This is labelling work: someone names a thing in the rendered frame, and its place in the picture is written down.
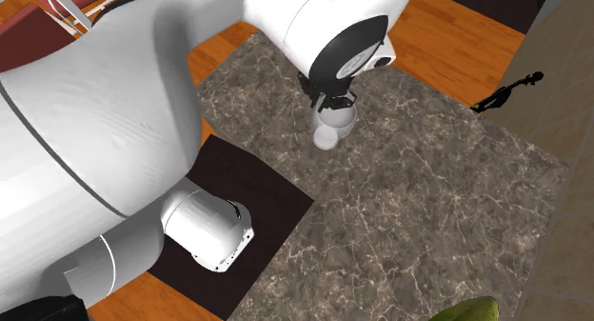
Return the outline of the white cup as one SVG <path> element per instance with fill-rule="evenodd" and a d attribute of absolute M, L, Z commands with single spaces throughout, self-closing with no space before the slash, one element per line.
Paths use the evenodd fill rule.
<path fill-rule="evenodd" d="M 332 150 L 354 127 L 357 110 L 352 106 L 339 110 L 318 111 L 321 104 L 322 102 L 318 102 L 312 112 L 312 140 L 317 148 Z"/>

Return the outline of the dark robot stand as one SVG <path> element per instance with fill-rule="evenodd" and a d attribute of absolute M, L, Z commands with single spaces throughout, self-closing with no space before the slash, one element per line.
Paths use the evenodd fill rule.
<path fill-rule="evenodd" d="M 225 272 L 201 267 L 169 237 L 165 239 L 163 253 L 148 272 L 226 320 L 313 200 L 257 156 L 214 135 L 200 149 L 188 179 L 213 195 L 245 205 L 254 233 Z"/>

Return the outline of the black slender tool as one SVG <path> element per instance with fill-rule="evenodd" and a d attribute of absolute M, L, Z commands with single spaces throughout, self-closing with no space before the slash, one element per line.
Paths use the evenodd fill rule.
<path fill-rule="evenodd" d="M 503 86 L 495 90 L 487 98 L 473 104 L 469 108 L 477 113 L 482 113 L 485 110 L 498 109 L 500 108 L 510 97 L 512 91 L 521 85 L 534 86 L 538 81 L 544 78 L 544 74 L 541 71 L 536 71 L 532 74 L 527 75 L 525 78 L 520 79 L 513 84 Z"/>

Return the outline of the green rounded object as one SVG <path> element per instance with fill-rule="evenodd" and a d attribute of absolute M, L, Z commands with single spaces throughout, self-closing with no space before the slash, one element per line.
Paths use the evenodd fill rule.
<path fill-rule="evenodd" d="M 499 304 L 491 296 L 468 299 L 438 312 L 428 321 L 499 321 Z"/>

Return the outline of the dark red upholstered seat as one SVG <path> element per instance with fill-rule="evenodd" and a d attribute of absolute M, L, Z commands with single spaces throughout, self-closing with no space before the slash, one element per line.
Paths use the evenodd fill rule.
<path fill-rule="evenodd" d="M 97 0 L 82 8 L 88 17 L 112 0 Z M 47 0 L 28 3 L 0 24 L 0 72 L 41 59 L 75 41 L 74 18 L 55 2 L 65 16 L 52 10 Z"/>

